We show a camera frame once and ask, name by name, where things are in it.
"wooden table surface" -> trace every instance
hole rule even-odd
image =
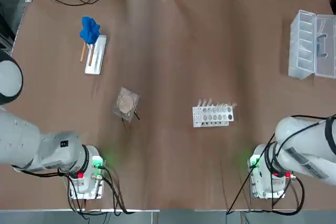
[[[76,0],[63,0],[78,3]],[[13,57],[24,89],[7,108],[44,133],[77,131],[114,167],[128,209],[227,209],[247,158],[291,114],[335,113],[336,81],[287,76],[289,27],[298,10],[332,14],[328,0],[102,0],[28,4]],[[108,36],[101,75],[79,62],[82,16]],[[120,87],[139,94],[140,121],[113,114]],[[237,102],[229,127],[193,128],[201,98]],[[69,208],[60,178],[1,166],[0,209]],[[336,187],[302,176],[306,209],[333,209]],[[248,187],[234,209],[249,203]],[[112,208],[105,190],[89,208]],[[292,193],[278,204],[296,207]]]

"plastic container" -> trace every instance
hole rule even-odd
[[[315,75],[336,78],[335,24],[333,15],[316,16],[316,66]]]
[[[300,10],[290,26],[288,75],[304,79],[314,73],[316,31],[314,13]]]
[[[288,75],[336,79],[336,16],[300,10],[290,27]]]

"black cable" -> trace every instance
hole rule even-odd
[[[298,194],[297,194],[297,192],[296,192],[295,187],[293,186],[293,184],[290,184],[290,188],[293,191],[293,194],[294,194],[294,197],[295,197],[295,201],[296,201],[296,205],[297,205],[297,207],[299,207],[299,205],[300,205],[299,197],[298,197]]]
[[[319,119],[319,120],[325,120],[325,119],[326,119],[325,117],[311,116],[311,115],[293,115],[292,117],[293,117],[293,118],[311,118],[311,119]],[[315,127],[315,126],[317,126],[318,124],[320,124],[320,123],[322,123],[322,122],[323,122],[323,121],[320,121],[320,122],[311,124],[311,125],[309,125],[309,126],[303,128],[303,129],[301,129],[301,130],[299,130],[299,131],[297,131],[297,132],[291,134],[291,135],[290,135],[288,138],[286,138],[285,141],[280,145],[279,150],[278,150],[277,154],[276,154],[274,157],[278,156],[278,154],[279,154],[280,150],[282,149],[283,145],[284,145],[287,141],[289,141],[292,137],[294,137],[295,135],[297,135],[297,134],[299,134],[299,133],[301,133],[301,132],[303,132],[303,131],[305,131],[305,130],[307,130],[307,129],[309,129],[309,128]],[[266,144],[264,150],[262,151],[262,153],[261,153],[261,155],[260,155],[260,158],[262,157],[262,155],[265,154],[265,150],[266,150],[266,149],[269,147],[269,145],[271,144],[271,141],[272,141],[272,139],[274,138],[274,136],[275,136],[275,134],[273,134],[273,136],[271,137],[271,139],[270,139],[270,140],[268,141],[268,143]],[[232,210],[232,208],[233,208],[233,205],[234,205],[235,202],[237,201],[237,199],[238,199],[240,193],[241,193],[242,190],[243,190],[244,185],[246,184],[247,180],[248,180],[249,177],[251,176],[252,171],[255,169],[255,167],[256,167],[256,165],[258,164],[260,158],[257,159],[256,164],[251,168],[250,172],[248,173],[246,179],[245,179],[244,182],[243,182],[243,185],[242,185],[241,188],[239,189],[238,194],[236,195],[236,197],[235,197],[233,203],[231,204],[229,210],[227,211],[226,215],[229,215],[229,214],[232,213],[231,210]],[[302,199],[301,199],[301,203],[300,203],[300,205],[299,205],[299,207],[297,208],[296,211],[294,211],[294,212],[292,212],[292,213],[283,213],[283,212],[278,212],[278,211],[275,211],[275,210],[273,210],[273,211],[262,210],[262,211],[258,211],[258,212],[274,212],[274,213],[276,213],[276,214],[280,214],[280,215],[293,215],[293,213],[294,213],[294,214],[297,214],[297,213],[302,209],[302,205],[303,205],[304,200],[305,200],[305,196],[304,196],[304,193],[305,193],[305,191],[304,191],[304,190],[305,190],[305,189],[304,189],[304,185],[303,185],[302,181],[300,181],[300,180],[298,180],[298,181],[299,181],[300,186],[301,186],[301,188],[302,188],[302,196],[303,196],[303,197],[302,197]]]
[[[280,211],[272,210],[273,213],[278,214],[278,215],[284,215],[284,216],[293,216],[293,215],[298,214],[302,210],[303,204],[305,203],[305,191],[304,191],[305,187],[304,187],[302,181],[299,179],[299,177],[296,177],[296,179],[294,179],[294,180],[299,182],[299,184],[301,186],[301,189],[302,189],[302,196],[301,196],[301,202],[300,202],[299,207],[293,212],[280,212]]]
[[[287,191],[287,189],[289,188],[289,185],[290,185],[290,183],[291,183],[291,179],[289,179],[289,181],[288,181],[288,183],[287,183],[287,185],[286,185],[286,187],[285,187],[285,189],[284,189],[284,191],[283,191],[283,193],[280,195],[280,197],[272,204],[272,207],[274,207],[281,199],[282,199],[282,197],[284,196],[284,194],[286,193],[286,191]]]
[[[111,188],[112,192],[114,195],[118,195],[115,188],[113,187],[113,185],[111,184],[111,182],[109,182],[108,179],[106,179],[105,177],[102,178],[102,180],[104,180],[108,185],[109,187]],[[125,206],[121,203],[119,197],[116,197],[116,200],[117,200],[117,205],[119,205],[120,209],[123,211],[124,214],[126,215],[131,215],[133,214],[134,212],[128,212],[125,208]]]
[[[40,177],[40,178],[51,178],[51,177],[62,177],[65,176],[65,174],[57,172],[57,173],[32,173],[32,172],[28,172],[27,170],[21,170],[20,172],[28,174],[28,175],[32,175],[35,177]]]
[[[275,136],[275,133],[273,133],[272,137],[270,138],[270,140],[268,141],[268,143],[266,144],[266,146],[269,145],[269,144],[271,143],[271,141],[273,140],[274,136]],[[244,180],[244,182],[243,182],[243,185],[242,185],[241,188],[239,189],[239,191],[238,191],[238,193],[237,193],[237,196],[236,196],[236,198],[234,199],[234,201],[232,202],[232,204],[231,204],[229,210],[226,212],[226,215],[229,215],[229,214],[231,214],[231,213],[233,212],[233,211],[231,211],[232,208],[233,208],[233,205],[236,203],[236,201],[237,201],[237,199],[238,199],[240,193],[242,192],[243,187],[245,186],[247,180],[250,178],[250,176],[251,176],[253,170],[257,167],[257,164],[259,163],[259,160],[261,159],[261,157],[262,157],[263,154],[265,153],[266,146],[265,146],[265,148],[263,149],[263,151],[262,151],[262,153],[261,153],[261,155],[260,155],[260,158],[257,159],[257,162],[252,166],[250,172],[249,172],[248,175],[246,176],[246,178],[245,178],[245,180]]]
[[[244,216],[244,218],[245,218],[245,220],[246,220],[247,224],[250,224],[250,222],[248,221],[248,219],[247,219],[246,215],[245,215],[245,214],[243,214],[243,213],[242,213],[242,215]]]
[[[71,209],[74,212],[77,212],[80,215],[84,215],[84,216],[86,216],[86,215],[87,216],[98,216],[98,215],[104,215],[104,214],[108,213],[108,212],[98,212],[98,213],[96,213],[95,211],[92,211],[92,212],[83,212],[83,210],[82,210],[82,208],[81,208],[81,206],[79,204],[78,195],[77,195],[77,191],[76,191],[75,185],[74,185],[74,183],[73,183],[73,181],[72,181],[72,179],[70,178],[69,175],[66,175],[66,177],[68,178],[68,182],[71,182],[71,185],[72,185],[73,190],[74,190],[73,192],[75,193],[75,199],[76,199],[76,202],[77,202],[77,205],[78,205],[78,208],[79,208],[79,211],[77,211],[77,210],[73,209],[72,205],[70,204],[70,207],[71,207]]]
[[[276,157],[279,156],[279,153],[280,153],[282,147],[284,146],[284,144],[286,144],[292,137],[296,136],[297,134],[299,134],[299,133],[301,133],[301,132],[303,132],[303,131],[305,131],[305,130],[307,130],[307,129],[313,128],[313,127],[319,125],[319,124],[322,123],[322,122],[323,122],[323,121],[313,123],[313,124],[311,124],[311,125],[309,125],[309,126],[307,126],[307,127],[305,127],[305,128],[300,129],[299,131],[294,132],[293,134],[291,134],[288,138],[286,138],[286,140],[284,140],[284,141],[282,142],[282,144],[280,144],[280,147],[279,147],[279,149],[278,149],[278,152],[277,152],[277,154],[276,154]]]
[[[112,179],[112,175],[111,175],[110,171],[106,167],[103,167],[103,169],[108,173],[109,178],[111,180],[111,184],[113,185],[113,179]],[[117,205],[115,203],[116,203],[116,200],[115,200],[115,195],[113,193],[113,210],[114,210],[114,215],[115,216],[119,216],[121,213],[120,212],[119,213],[116,212]]]

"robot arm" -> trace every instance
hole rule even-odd
[[[273,193],[274,198],[279,198],[284,192],[286,172],[302,173],[327,184],[336,185],[336,153],[332,148],[332,136],[336,135],[336,125],[330,120],[322,120],[314,126],[313,124],[316,124],[316,121],[284,118],[276,127],[276,141],[269,146],[263,144],[256,147],[249,160],[251,167],[253,162],[256,163],[259,159],[256,169],[251,174],[251,188],[255,197],[270,198]]]
[[[292,117],[282,119],[275,131],[278,152],[282,144],[291,134],[306,128],[315,122]],[[306,129],[286,142],[277,157],[279,165],[288,171],[315,177],[325,183],[336,185],[336,154],[326,139],[326,130],[336,135],[336,125],[326,129],[326,121]]]
[[[12,57],[0,53],[0,105],[14,101],[22,87],[19,65]],[[40,134],[37,126],[1,107],[0,164],[31,173],[56,168],[71,177],[71,190],[76,190],[79,198],[102,196],[102,181],[94,178],[101,174],[96,167],[103,165],[96,148],[82,145],[74,132]]]

